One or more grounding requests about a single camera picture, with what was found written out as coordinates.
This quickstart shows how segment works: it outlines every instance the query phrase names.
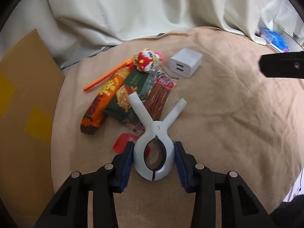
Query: blue package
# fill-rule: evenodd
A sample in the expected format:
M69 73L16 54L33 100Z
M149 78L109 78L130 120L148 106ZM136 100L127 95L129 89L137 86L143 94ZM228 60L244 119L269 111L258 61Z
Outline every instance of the blue package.
M268 44L275 47L276 49L279 49L279 51L289 52L288 44L279 33L263 28L261 29L260 36L264 38Z

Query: orange snack package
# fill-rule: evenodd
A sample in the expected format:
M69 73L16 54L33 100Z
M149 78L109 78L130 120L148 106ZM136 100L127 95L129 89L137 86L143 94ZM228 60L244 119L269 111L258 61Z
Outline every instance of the orange snack package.
M105 114L103 110L115 96L117 90L124 83L125 78L129 75L133 67L133 59L129 58L130 64L116 71L105 83L94 101L86 111L80 124L80 131L85 134L95 134L97 128L101 125Z

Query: yellow patch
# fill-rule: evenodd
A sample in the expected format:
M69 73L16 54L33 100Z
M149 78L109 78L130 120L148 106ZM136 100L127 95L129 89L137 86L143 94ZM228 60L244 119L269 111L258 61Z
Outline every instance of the yellow patch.
M4 117L10 105L15 88L0 72L0 117Z
M49 143L51 142L52 119L37 107L33 107L24 131L38 140Z

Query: plush toy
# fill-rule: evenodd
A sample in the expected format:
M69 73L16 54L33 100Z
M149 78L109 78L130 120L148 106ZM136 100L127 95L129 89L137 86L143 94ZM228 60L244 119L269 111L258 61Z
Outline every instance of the plush toy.
M156 50L146 48L133 57L133 62L138 71L149 73L156 65L164 62L164 56Z

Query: blue gripper pad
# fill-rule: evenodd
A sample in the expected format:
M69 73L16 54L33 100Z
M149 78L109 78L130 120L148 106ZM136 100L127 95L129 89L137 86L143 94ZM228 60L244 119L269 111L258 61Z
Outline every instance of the blue gripper pad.
M180 141L174 143L175 164L177 167L181 186L187 193L194 193L199 186L200 180L194 176L193 167L196 160L191 154L186 154Z
M113 193L122 193L128 185L133 166L134 143L128 142L122 154L114 157L112 165L115 167L115 175L110 177L109 186Z

